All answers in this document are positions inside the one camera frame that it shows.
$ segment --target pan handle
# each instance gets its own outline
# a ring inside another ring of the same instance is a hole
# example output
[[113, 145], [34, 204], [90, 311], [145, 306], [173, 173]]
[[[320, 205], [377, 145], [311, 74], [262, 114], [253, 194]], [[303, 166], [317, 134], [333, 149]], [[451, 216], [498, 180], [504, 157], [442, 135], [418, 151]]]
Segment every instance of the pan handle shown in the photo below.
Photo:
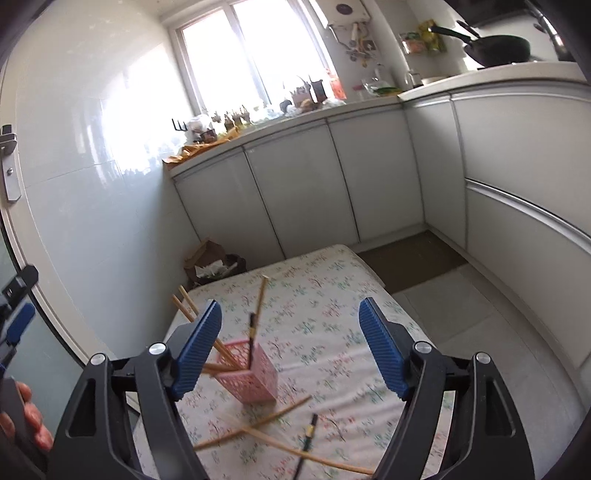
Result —
[[440, 35], [447, 35], [448, 37], [456, 37], [467, 44], [472, 43], [472, 39], [470, 37], [468, 37], [468, 35], [464, 35], [462, 33], [456, 32], [455, 30], [451, 30], [449, 28], [443, 28], [443, 27], [438, 27], [437, 25], [433, 25], [432, 27], [429, 27], [429, 32], [439, 33]]
[[463, 22], [462, 20], [456, 20], [456, 23], [458, 25], [460, 25], [460, 27], [462, 27], [464, 30], [470, 32], [476, 38], [482, 38], [482, 36], [476, 30], [474, 30], [470, 25], [468, 25], [466, 22]]

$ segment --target metal screw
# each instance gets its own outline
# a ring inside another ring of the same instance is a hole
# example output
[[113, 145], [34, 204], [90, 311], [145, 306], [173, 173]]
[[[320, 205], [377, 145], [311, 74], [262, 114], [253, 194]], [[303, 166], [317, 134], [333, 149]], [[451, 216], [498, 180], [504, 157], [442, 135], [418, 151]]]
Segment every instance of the metal screw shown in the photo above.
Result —
[[433, 347], [427, 342], [417, 342], [417, 344], [414, 346], [414, 349], [420, 353], [430, 353], [431, 350], [433, 350]]
[[90, 363], [93, 365], [100, 365], [105, 360], [107, 360], [107, 358], [102, 353], [97, 353], [96, 355], [92, 356]]
[[155, 343], [148, 350], [152, 355], [160, 355], [166, 350], [166, 345], [163, 343]]
[[489, 364], [491, 363], [491, 356], [488, 353], [478, 352], [476, 354], [476, 360], [478, 360], [481, 364]]

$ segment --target floor tile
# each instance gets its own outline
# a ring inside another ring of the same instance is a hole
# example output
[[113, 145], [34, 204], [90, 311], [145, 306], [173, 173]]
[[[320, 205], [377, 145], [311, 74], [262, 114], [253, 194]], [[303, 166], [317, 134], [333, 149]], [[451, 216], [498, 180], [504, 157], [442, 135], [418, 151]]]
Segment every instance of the floor tile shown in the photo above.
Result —
[[466, 263], [432, 232], [422, 232], [359, 254], [389, 293], [419, 285]]
[[439, 348], [464, 358], [478, 351], [490, 354], [519, 412], [536, 476], [544, 475], [569, 444], [571, 421], [554, 384], [509, 323], [494, 313]]
[[457, 271], [404, 291], [436, 345], [495, 312], [490, 302]]
[[572, 380], [551, 348], [509, 299], [473, 266], [464, 265], [458, 271], [493, 304], [539, 362], [566, 408], [574, 434], [586, 411]]
[[408, 301], [406, 294], [402, 291], [399, 291], [398, 293], [392, 294], [392, 298], [402, 307], [406, 313], [410, 315], [410, 318], [412, 318], [419, 325], [419, 327], [421, 327], [421, 330], [425, 332], [427, 336], [429, 336], [429, 331], [425, 327], [417, 311], [413, 308], [413, 305]]

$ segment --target blue gripper pad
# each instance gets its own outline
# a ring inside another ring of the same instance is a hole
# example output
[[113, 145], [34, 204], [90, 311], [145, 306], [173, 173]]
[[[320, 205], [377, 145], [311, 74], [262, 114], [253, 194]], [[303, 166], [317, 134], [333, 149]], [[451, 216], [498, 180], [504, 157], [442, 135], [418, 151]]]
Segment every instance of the blue gripper pad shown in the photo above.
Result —
[[405, 380], [408, 352], [401, 353], [390, 334], [388, 324], [379, 307], [372, 298], [362, 300], [359, 304], [359, 326], [365, 335], [379, 372], [389, 390], [405, 399], [409, 386]]
[[30, 303], [25, 303], [6, 331], [6, 343], [8, 345], [18, 345], [18, 342], [21, 341], [22, 334], [34, 316], [35, 307]]
[[185, 393], [195, 388], [203, 364], [221, 329], [222, 309], [218, 302], [212, 301], [177, 358], [177, 375], [170, 388], [174, 401], [180, 400]]

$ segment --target wok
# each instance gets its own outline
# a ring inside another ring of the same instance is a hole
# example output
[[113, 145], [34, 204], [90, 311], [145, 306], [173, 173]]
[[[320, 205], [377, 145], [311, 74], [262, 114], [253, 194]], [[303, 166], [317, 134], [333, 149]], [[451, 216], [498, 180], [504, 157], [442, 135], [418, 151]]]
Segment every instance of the wok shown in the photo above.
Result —
[[491, 35], [473, 40], [468, 35], [436, 25], [429, 27], [429, 31], [459, 38], [466, 44], [464, 51], [483, 67], [522, 63], [530, 59], [530, 42], [514, 35]]

